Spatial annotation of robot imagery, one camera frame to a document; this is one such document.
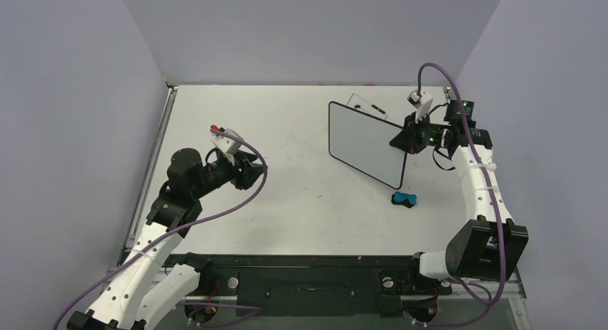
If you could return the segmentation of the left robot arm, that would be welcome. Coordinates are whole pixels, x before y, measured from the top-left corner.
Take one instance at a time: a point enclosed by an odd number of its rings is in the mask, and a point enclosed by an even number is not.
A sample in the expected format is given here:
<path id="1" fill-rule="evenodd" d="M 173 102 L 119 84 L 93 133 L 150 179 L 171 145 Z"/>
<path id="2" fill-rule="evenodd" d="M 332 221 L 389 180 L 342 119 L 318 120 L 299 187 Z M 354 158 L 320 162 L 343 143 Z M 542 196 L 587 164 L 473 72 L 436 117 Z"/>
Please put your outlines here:
<path id="1" fill-rule="evenodd" d="M 173 154 L 168 179 L 126 261 L 94 284 L 95 288 L 104 285 L 105 290 L 85 311 L 72 313 L 67 329 L 154 329 L 188 293 L 205 294 L 212 289 L 210 262 L 192 253 L 155 287 L 151 284 L 191 227 L 243 208 L 261 190 L 256 189 L 240 204 L 204 219 L 199 216 L 202 197 L 225 184 L 247 190 L 258 179 L 267 180 L 267 162 L 253 147 L 241 151 L 217 146 L 213 151 L 217 158 L 210 163 L 205 163 L 194 148 Z"/>

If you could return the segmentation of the blue whiteboard eraser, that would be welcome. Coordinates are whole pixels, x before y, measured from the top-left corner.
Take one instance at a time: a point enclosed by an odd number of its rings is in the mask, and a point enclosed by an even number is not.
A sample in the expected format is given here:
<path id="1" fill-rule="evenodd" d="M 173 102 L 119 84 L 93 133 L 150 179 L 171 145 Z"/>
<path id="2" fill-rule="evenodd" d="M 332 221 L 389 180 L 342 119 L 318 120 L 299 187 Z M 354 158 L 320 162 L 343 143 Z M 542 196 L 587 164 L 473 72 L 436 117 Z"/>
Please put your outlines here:
<path id="1" fill-rule="evenodd" d="M 392 194 L 391 203 L 393 205 L 401 205 L 407 208 L 413 208 L 417 205 L 417 196 L 415 194 L 408 194 L 397 191 Z"/>

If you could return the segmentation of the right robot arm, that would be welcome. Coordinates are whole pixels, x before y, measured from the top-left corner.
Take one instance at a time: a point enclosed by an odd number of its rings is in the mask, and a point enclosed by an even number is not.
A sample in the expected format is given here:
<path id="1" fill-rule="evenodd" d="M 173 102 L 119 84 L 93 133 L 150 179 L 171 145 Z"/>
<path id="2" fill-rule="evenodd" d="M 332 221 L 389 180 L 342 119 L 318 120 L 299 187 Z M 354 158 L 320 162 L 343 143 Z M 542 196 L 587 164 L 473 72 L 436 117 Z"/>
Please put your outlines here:
<path id="1" fill-rule="evenodd" d="M 517 225 L 507 210 L 495 176 L 493 143 L 487 130 L 472 119 L 474 104 L 447 105 L 443 124 L 412 113 L 389 145 L 406 154 L 426 147 L 444 148 L 460 180 L 465 202 L 465 224 L 443 251 L 417 253 L 415 266 L 404 273 L 406 286 L 422 292 L 433 279 L 474 278 L 506 281 L 515 270 L 527 243 L 528 230 Z"/>

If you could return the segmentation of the small whiteboard with red writing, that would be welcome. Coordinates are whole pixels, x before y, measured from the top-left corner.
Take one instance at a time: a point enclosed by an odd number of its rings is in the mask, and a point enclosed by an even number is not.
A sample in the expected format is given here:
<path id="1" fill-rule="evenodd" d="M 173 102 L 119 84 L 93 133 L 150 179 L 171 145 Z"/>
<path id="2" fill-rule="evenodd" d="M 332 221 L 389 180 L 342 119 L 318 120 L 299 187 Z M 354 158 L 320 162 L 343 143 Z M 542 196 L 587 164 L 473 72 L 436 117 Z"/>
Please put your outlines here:
<path id="1" fill-rule="evenodd" d="M 382 184 L 402 188 L 405 152 L 389 145 L 402 127 L 331 101 L 328 104 L 328 153 Z"/>

